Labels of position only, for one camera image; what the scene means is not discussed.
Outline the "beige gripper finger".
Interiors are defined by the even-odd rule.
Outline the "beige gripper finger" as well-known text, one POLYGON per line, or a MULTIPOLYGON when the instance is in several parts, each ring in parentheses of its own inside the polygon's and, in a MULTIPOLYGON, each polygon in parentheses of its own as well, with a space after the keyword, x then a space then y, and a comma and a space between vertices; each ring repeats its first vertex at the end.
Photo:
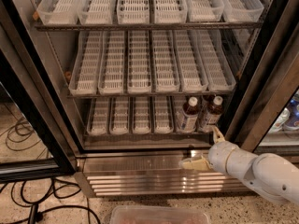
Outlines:
POLYGON ((225 141, 223 134, 221 133, 221 131, 217 126, 213 126, 212 131, 213 131, 213 141, 215 144, 225 141))
POLYGON ((200 172, 208 172, 211 166, 204 156, 192 157, 184 159, 178 163, 179 167, 186 170, 195 170, 200 172))

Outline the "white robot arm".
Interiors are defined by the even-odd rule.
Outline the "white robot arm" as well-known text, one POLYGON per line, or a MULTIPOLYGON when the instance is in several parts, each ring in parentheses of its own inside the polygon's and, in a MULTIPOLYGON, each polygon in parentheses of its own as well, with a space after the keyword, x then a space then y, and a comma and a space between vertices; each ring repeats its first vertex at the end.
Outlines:
POLYGON ((214 145, 207 158, 194 156, 179 162, 185 170, 214 170, 239 180, 248 189, 271 203, 299 204, 299 169, 273 153, 256 155, 226 141, 220 130, 212 126, 214 145))

